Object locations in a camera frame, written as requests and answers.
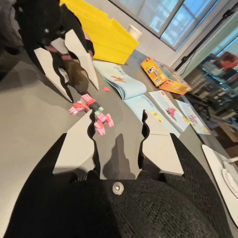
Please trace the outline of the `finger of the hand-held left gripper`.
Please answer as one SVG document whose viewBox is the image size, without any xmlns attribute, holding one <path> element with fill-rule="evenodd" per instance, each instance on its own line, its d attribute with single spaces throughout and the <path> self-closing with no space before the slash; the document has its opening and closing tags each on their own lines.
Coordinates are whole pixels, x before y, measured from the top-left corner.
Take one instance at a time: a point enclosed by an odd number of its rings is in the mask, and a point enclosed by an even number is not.
<svg viewBox="0 0 238 238">
<path fill-rule="evenodd" d="M 68 31 L 65 35 L 64 44 L 69 52 L 72 52 L 79 60 L 81 67 L 88 75 L 88 79 L 99 90 L 99 82 L 94 69 L 91 55 L 85 50 L 78 36 L 73 29 Z"/>
<path fill-rule="evenodd" d="M 50 51 L 47 51 L 43 48 L 35 49 L 34 53 L 43 69 L 45 76 L 70 103 L 73 103 L 73 97 L 65 83 L 65 78 L 60 73 L 59 68 L 56 65 L 57 55 L 54 55 Z"/>
</svg>

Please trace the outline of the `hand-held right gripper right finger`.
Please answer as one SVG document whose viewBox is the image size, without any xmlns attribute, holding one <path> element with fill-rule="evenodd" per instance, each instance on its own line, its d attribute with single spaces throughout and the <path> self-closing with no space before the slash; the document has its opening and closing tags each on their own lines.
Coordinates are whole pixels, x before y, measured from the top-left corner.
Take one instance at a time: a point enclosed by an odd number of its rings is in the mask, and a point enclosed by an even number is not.
<svg viewBox="0 0 238 238">
<path fill-rule="evenodd" d="M 169 130 L 147 110 L 143 110 L 142 123 L 139 169 L 182 176 L 184 171 Z"/>
</svg>

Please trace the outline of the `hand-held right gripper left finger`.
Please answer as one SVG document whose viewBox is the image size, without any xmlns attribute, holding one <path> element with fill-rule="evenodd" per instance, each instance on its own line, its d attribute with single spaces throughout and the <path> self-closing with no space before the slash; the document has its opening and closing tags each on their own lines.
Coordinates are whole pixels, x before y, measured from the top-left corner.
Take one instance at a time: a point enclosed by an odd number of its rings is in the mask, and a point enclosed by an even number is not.
<svg viewBox="0 0 238 238">
<path fill-rule="evenodd" d="M 94 110 L 90 110 L 67 131 L 52 171 L 53 175 L 74 172 L 80 177 L 91 170 L 100 175 L 99 154 L 93 139 L 94 123 Z"/>
</svg>

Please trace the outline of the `yellow plastic bin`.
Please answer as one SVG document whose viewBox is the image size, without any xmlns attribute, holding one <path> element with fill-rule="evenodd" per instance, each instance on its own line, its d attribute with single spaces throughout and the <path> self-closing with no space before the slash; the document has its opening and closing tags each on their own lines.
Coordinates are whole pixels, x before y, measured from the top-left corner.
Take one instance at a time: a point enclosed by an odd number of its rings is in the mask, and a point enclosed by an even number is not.
<svg viewBox="0 0 238 238">
<path fill-rule="evenodd" d="M 94 45 L 94 59 L 125 64 L 139 42 L 115 19 L 83 0 L 61 0 L 82 24 Z"/>
</svg>

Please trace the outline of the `pink toy brick model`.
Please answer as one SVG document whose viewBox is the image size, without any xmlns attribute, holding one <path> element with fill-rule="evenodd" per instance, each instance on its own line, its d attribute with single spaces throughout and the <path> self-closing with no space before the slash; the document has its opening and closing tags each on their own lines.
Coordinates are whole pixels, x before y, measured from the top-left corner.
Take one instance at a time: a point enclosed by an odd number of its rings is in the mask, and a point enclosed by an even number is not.
<svg viewBox="0 0 238 238">
<path fill-rule="evenodd" d="M 105 135 L 106 130 L 104 125 L 106 124 L 108 127 L 113 127 L 114 121 L 110 114 L 104 114 L 104 108 L 89 94 L 82 95 L 80 100 L 74 103 L 73 106 L 69 109 L 69 113 L 71 115 L 77 115 L 82 111 L 88 112 L 90 110 L 94 110 L 95 131 L 100 136 Z"/>
</svg>

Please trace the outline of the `person's left forearm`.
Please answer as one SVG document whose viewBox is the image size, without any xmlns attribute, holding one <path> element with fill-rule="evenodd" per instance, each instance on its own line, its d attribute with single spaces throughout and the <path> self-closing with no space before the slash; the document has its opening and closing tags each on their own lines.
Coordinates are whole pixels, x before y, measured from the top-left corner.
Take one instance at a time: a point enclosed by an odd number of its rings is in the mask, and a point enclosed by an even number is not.
<svg viewBox="0 0 238 238">
<path fill-rule="evenodd" d="M 0 49 L 11 55 L 19 54 L 23 47 L 20 27 L 15 16 L 16 2 L 16 0 L 0 1 Z"/>
</svg>

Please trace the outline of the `grey desk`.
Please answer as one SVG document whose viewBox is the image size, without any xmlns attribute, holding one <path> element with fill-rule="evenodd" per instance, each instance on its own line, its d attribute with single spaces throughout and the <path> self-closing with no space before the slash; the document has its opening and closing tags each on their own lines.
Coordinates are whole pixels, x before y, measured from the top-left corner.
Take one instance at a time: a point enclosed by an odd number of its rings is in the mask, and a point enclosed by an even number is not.
<svg viewBox="0 0 238 238">
<path fill-rule="evenodd" d="M 93 136 L 100 175 L 53 175 L 67 131 L 87 112 L 71 115 L 73 103 L 48 88 L 27 60 L 0 86 L 1 238 L 232 237 L 213 174 L 200 163 L 206 157 L 195 132 L 189 126 L 182 140 L 170 133 L 182 176 L 139 169 L 143 123 L 98 71 L 99 91 L 83 76 L 80 94 L 72 94 L 76 102 L 88 93 L 114 121 L 105 124 L 106 135 Z"/>
</svg>

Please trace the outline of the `thin light blue instruction booklet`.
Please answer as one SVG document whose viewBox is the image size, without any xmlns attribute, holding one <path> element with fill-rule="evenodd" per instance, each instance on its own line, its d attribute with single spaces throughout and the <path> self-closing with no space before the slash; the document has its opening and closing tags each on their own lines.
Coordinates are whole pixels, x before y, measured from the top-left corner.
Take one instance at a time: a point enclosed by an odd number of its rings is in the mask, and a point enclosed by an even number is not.
<svg viewBox="0 0 238 238">
<path fill-rule="evenodd" d="M 165 113 L 167 119 L 175 125 L 181 132 L 184 132 L 190 125 L 189 120 L 172 103 L 164 91 L 149 92 L 148 95 L 156 102 Z"/>
<path fill-rule="evenodd" d="M 184 116 L 189 120 L 192 128 L 197 134 L 210 135 L 210 131 L 206 125 L 198 118 L 198 116 L 193 111 L 192 107 L 185 102 L 180 100 L 175 100 L 180 107 Z"/>
</svg>

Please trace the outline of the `white paper cup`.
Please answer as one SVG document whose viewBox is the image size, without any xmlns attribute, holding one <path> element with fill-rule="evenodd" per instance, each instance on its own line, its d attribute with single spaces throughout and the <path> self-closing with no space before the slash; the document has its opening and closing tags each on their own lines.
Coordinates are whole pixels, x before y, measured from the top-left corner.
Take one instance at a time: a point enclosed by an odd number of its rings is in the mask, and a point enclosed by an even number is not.
<svg viewBox="0 0 238 238">
<path fill-rule="evenodd" d="M 128 33 L 136 40 L 138 41 L 139 38 L 142 36 L 142 32 L 137 29 L 136 27 L 134 27 L 133 25 L 129 25 L 129 28 L 128 28 Z"/>
</svg>

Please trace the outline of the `thick light blue instruction booklet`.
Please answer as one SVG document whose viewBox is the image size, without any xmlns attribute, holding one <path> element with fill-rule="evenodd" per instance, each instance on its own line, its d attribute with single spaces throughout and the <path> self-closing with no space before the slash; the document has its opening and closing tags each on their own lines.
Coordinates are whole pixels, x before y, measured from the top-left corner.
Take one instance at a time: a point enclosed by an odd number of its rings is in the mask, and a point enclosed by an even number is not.
<svg viewBox="0 0 238 238">
<path fill-rule="evenodd" d="M 180 137 L 180 132 L 161 114 L 151 100 L 145 96 L 147 88 L 142 82 L 127 75 L 121 66 L 115 63 L 94 61 L 93 64 L 105 81 L 117 89 L 122 101 L 131 109 L 140 122 L 142 122 L 143 111 L 147 110 L 150 113 L 154 113 L 154 116 L 158 117 L 158 121 L 170 133 L 174 134 L 177 138 Z"/>
</svg>

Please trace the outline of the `orange toy box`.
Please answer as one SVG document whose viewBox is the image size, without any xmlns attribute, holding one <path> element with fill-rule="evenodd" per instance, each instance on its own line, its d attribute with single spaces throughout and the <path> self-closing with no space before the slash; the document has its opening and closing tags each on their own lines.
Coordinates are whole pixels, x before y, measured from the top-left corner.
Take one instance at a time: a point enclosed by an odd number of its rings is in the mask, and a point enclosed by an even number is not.
<svg viewBox="0 0 238 238">
<path fill-rule="evenodd" d="M 176 71 L 152 57 L 147 57 L 141 67 L 153 84 L 161 90 L 185 95 L 192 89 Z"/>
</svg>

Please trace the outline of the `large dark-framed window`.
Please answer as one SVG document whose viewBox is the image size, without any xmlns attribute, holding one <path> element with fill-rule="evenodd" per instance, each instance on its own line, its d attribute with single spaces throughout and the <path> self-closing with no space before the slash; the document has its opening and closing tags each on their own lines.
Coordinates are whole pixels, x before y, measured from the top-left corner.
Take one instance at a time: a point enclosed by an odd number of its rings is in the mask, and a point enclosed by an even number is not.
<svg viewBox="0 0 238 238">
<path fill-rule="evenodd" d="M 219 0 L 110 0 L 174 51 L 178 51 Z"/>
</svg>

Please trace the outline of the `black tripod stand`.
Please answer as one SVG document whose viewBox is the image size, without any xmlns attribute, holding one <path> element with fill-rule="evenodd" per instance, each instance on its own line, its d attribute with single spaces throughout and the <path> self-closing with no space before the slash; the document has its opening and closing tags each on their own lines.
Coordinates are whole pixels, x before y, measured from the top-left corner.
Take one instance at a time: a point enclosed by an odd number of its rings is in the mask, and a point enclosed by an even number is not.
<svg viewBox="0 0 238 238">
<path fill-rule="evenodd" d="M 196 51 L 205 43 L 205 41 L 220 27 L 220 25 L 225 22 L 230 16 L 232 16 L 236 9 L 238 8 L 238 2 L 235 3 L 235 5 L 228 9 L 222 16 L 222 18 L 219 20 L 219 22 L 207 33 L 207 35 L 195 46 L 195 48 L 186 56 L 183 56 L 181 59 L 180 64 L 175 68 L 175 71 L 178 71 L 191 57 L 191 59 L 194 57 Z"/>
</svg>

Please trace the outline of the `red 3D printer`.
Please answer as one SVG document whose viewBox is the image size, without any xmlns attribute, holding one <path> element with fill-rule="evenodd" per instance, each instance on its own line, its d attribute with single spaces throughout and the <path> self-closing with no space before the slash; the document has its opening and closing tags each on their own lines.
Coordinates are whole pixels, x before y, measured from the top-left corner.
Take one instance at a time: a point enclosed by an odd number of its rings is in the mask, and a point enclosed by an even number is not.
<svg viewBox="0 0 238 238">
<path fill-rule="evenodd" d="M 238 65 L 237 55 L 231 52 L 224 52 L 216 60 L 217 67 L 222 70 L 227 70 L 228 68 L 235 68 Z"/>
</svg>

